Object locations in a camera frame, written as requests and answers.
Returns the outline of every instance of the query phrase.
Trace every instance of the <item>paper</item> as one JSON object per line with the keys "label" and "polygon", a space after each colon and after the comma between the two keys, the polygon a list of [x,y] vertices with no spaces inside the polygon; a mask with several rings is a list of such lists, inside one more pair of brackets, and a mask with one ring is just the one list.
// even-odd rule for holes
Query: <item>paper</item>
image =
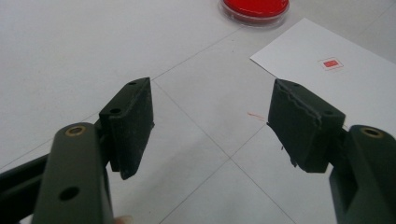
{"label": "paper", "polygon": [[396,64],[303,19],[251,59],[362,124],[396,136]]}

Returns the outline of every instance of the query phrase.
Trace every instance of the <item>white surface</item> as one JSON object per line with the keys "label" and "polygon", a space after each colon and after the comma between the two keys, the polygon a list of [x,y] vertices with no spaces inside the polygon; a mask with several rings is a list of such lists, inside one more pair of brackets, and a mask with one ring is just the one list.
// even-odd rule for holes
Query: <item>white surface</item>
{"label": "white surface", "polygon": [[[334,69],[323,66],[331,58]],[[347,127],[396,134],[396,64],[303,19],[251,59],[274,76],[305,86],[346,114]]]}
{"label": "white surface", "polygon": [[95,122],[124,83],[150,76],[156,126],[137,175],[110,174],[115,215],[334,223],[327,175],[294,169],[248,115],[265,120],[274,81],[249,57],[307,17],[396,63],[394,6],[292,0],[282,26],[261,30],[228,21],[218,0],[1,1],[0,171],[45,154],[57,130]]}

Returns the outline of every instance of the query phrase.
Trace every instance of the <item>red square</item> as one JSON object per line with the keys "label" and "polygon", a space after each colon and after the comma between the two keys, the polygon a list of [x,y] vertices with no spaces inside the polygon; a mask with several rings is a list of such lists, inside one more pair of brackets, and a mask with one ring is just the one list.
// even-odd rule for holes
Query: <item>red square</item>
{"label": "red square", "polygon": [[336,60],[331,60],[323,63],[326,67],[333,67],[338,65],[338,62]]}

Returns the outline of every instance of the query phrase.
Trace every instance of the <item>red circular container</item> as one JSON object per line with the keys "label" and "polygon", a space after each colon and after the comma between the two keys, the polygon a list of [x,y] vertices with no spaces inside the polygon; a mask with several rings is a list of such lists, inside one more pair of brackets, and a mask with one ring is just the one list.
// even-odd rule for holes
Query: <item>red circular container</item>
{"label": "red circular container", "polygon": [[271,26],[283,20],[289,0],[220,0],[219,8],[246,25]]}

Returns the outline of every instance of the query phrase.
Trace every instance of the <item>red lid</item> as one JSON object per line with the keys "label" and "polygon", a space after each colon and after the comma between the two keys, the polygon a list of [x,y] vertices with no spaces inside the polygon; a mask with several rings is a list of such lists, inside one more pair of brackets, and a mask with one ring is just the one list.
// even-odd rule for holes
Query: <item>red lid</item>
{"label": "red lid", "polygon": [[249,17],[274,17],[288,6],[289,0],[223,0],[235,12]]}

